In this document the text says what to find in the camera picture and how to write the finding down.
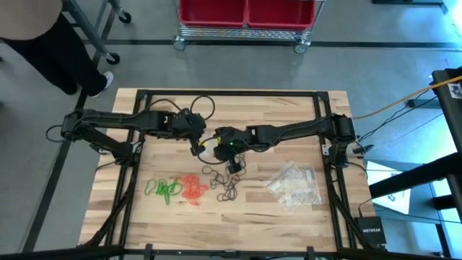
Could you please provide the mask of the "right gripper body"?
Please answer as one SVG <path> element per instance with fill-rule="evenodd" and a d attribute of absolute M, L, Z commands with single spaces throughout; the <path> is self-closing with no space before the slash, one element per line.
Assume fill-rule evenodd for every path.
<path fill-rule="evenodd" d="M 249 150 L 250 127 L 247 126 L 244 130 L 231 126 L 219 127 L 215 129 L 213 137 L 219 139 L 214 148 L 214 157 L 221 161 L 231 161 L 236 155 Z"/>

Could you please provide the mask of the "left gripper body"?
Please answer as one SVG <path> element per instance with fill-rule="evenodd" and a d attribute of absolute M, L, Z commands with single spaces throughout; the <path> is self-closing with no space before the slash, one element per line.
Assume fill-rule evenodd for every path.
<path fill-rule="evenodd" d="M 206 128 L 204 118 L 199 113 L 190 110 L 178 112 L 172 122 L 172 133 L 177 139 L 200 140 Z"/>

